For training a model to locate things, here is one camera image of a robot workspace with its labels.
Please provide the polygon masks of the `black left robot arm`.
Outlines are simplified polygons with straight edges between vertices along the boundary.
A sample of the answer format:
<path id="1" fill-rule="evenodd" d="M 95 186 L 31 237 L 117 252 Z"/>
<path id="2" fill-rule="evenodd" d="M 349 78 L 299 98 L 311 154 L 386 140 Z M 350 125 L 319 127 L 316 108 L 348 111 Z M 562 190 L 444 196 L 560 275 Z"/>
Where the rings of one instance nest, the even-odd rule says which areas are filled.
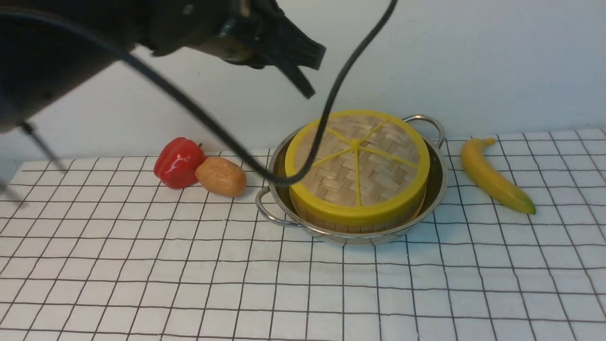
<path id="1" fill-rule="evenodd" d="M 153 56 L 192 48 L 229 64 L 277 67 L 306 98 L 301 67 L 320 69 L 326 49 L 275 0 L 3 0 L 2 7 L 66 19 L 123 51 Z M 1 132 L 8 132 L 117 61 L 84 37 L 39 21 L 2 18 Z"/>

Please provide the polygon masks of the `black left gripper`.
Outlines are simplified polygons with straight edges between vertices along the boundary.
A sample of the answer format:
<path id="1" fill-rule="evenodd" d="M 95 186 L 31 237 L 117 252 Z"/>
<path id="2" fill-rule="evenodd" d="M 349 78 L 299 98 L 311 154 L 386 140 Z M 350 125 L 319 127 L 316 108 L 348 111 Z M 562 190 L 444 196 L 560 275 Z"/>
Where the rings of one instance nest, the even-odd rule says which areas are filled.
<path id="1" fill-rule="evenodd" d="M 229 64 L 262 69 L 268 63 L 233 36 L 242 24 L 257 33 L 256 24 L 270 28 L 270 65 L 277 67 L 306 99 L 316 91 L 301 71 L 320 69 L 326 48 L 308 37 L 275 0 L 147 0 L 142 45 L 153 56 L 187 47 Z"/>

